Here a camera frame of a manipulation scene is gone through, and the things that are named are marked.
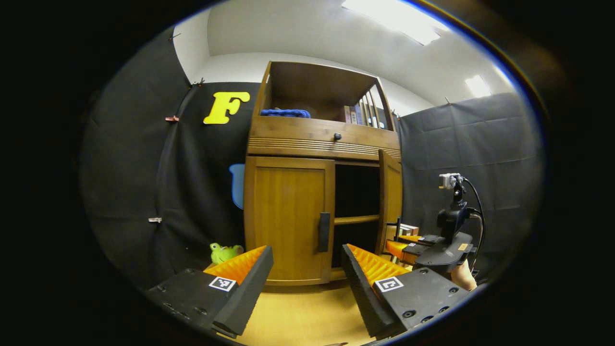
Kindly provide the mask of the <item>blue folded cloth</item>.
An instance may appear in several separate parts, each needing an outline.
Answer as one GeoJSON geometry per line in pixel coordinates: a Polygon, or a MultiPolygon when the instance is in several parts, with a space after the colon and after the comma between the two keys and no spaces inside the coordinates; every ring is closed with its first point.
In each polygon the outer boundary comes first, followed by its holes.
{"type": "Polygon", "coordinates": [[[310,112],[302,109],[281,109],[281,108],[269,108],[260,111],[260,116],[270,117],[291,117],[291,118],[305,118],[310,119],[310,112]]]}

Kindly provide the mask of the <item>wooden shoe cabinet door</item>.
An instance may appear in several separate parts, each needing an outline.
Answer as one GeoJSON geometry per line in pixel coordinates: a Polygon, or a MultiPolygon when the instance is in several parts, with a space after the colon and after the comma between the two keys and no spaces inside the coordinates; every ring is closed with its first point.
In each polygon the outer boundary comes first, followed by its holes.
{"type": "Polygon", "coordinates": [[[332,270],[335,164],[332,160],[249,156],[245,240],[270,246],[267,285],[328,283],[332,270]]]}
{"type": "Polygon", "coordinates": [[[379,150],[379,171],[380,213],[375,250],[377,255],[383,253],[386,239],[396,235],[395,228],[388,223],[397,223],[402,214],[403,201],[402,166],[383,149],[379,150]]]}

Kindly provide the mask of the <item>black backdrop cloth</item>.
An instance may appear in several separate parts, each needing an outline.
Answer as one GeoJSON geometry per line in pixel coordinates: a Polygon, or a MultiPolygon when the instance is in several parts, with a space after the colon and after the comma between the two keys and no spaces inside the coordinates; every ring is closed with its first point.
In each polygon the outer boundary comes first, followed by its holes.
{"type": "MultiPolygon", "coordinates": [[[[84,125],[78,164],[84,210],[110,263],[148,290],[211,264],[211,243],[245,240],[247,141],[261,82],[189,81],[177,48],[186,28],[145,44],[103,88],[84,125]],[[166,117],[178,117],[171,123],[166,117]],[[149,218],[160,217],[161,223],[149,218]]],[[[533,228],[544,198],[541,128],[519,92],[398,117],[402,223],[440,235],[459,173],[482,222],[461,229],[479,247],[469,263],[488,280],[533,228]]]]}

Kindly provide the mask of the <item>ceiling light panel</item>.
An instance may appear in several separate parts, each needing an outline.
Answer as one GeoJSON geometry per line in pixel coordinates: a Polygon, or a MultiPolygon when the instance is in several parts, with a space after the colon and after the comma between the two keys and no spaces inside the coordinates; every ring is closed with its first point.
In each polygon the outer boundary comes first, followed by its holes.
{"type": "Polygon", "coordinates": [[[450,32],[446,24],[404,0],[344,0],[341,7],[376,20],[422,46],[440,39],[441,32],[450,32]]]}
{"type": "Polygon", "coordinates": [[[464,80],[464,83],[474,97],[491,96],[492,92],[481,75],[474,75],[464,80]]]}

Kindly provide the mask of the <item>green plush frog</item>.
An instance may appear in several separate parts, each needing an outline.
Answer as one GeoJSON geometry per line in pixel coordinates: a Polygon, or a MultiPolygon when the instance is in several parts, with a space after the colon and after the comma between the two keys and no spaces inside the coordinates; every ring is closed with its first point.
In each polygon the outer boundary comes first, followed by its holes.
{"type": "Polygon", "coordinates": [[[241,245],[221,246],[218,243],[211,243],[209,249],[211,250],[210,257],[213,265],[219,265],[244,253],[244,248],[241,245]]]}

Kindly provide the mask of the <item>wooden inner shelf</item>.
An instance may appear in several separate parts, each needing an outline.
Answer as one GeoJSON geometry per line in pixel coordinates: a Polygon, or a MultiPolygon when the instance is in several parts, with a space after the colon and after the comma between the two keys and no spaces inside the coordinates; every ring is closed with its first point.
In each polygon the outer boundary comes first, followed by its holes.
{"type": "Polygon", "coordinates": [[[380,215],[360,215],[353,217],[336,217],[334,225],[352,225],[358,223],[375,222],[380,219],[380,215]]]}

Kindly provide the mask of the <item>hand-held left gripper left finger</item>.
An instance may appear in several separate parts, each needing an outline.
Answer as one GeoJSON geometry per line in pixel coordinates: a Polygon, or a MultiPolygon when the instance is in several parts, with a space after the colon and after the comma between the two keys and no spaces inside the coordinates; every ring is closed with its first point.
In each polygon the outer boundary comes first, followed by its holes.
{"type": "Polygon", "coordinates": [[[163,311],[203,333],[242,335],[274,265],[260,246],[207,270],[186,269],[147,290],[163,311]]]}

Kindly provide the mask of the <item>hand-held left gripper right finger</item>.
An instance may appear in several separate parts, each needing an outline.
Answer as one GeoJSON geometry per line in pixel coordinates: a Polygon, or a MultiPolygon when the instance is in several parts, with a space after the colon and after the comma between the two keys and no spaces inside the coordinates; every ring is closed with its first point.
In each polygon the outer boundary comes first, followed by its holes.
{"type": "Polygon", "coordinates": [[[370,337],[386,339],[446,317],[470,291],[437,272],[407,270],[354,245],[342,266],[370,337]]]}

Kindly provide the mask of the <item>wooden double-door shoe cabinet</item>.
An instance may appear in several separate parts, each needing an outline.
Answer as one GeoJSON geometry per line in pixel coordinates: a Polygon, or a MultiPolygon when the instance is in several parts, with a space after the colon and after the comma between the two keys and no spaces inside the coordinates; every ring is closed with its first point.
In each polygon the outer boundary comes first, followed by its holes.
{"type": "MultiPolygon", "coordinates": [[[[311,119],[315,120],[345,123],[344,105],[355,107],[358,103],[361,103],[366,122],[362,126],[398,134],[398,117],[391,111],[378,77],[334,66],[271,61],[264,72],[252,121],[260,116],[263,109],[281,108],[306,110],[310,112],[311,119]]],[[[249,156],[272,155],[246,153],[246,159],[249,156]]],[[[334,161],[334,219],[380,213],[379,160],[279,157],[334,161]]],[[[333,225],[330,281],[333,280],[333,270],[341,268],[342,245],[350,243],[376,254],[378,225],[379,221],[333,225]]]]}

